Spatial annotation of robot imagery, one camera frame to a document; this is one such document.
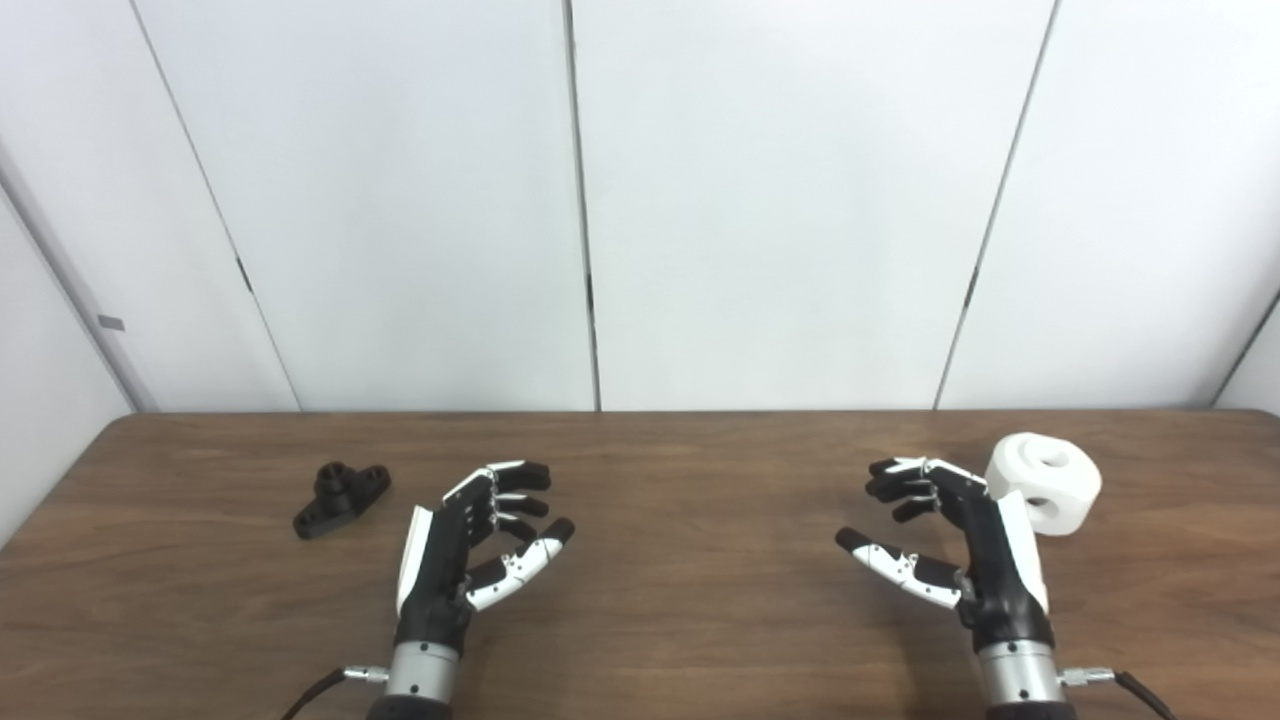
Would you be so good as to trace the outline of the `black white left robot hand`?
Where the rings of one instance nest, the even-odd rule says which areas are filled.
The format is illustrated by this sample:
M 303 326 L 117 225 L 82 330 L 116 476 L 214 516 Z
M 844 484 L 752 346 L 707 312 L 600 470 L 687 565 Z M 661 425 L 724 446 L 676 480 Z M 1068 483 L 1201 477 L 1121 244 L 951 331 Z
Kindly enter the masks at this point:
M 474 616 L 547 569 L 575 533 L 567 518 L 543 530 L 527 523 L 548 515 L 535 495 L 550 484 L 544 464 L 493 462 L 445 492 L 435 509 L 413 509 L 397 584 L 396 646 L 462 653 Z

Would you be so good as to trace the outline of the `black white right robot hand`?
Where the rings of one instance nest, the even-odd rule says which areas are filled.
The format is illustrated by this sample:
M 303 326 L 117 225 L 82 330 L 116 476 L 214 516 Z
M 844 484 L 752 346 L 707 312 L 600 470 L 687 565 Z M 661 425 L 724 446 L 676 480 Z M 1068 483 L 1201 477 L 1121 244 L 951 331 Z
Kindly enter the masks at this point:
M 1019 498 L 997 498 L 984 478 L 937 457 L 888 457 L 868 471 L 865 492 L 891 505 L 896 523 L 938 514 L 956 527 L 968 564 L 908 552 L 850 527 L 835 534 L 845 553 L 905 593 L 955 611 L 977 651 L 1056 646 L 1036 533 Z

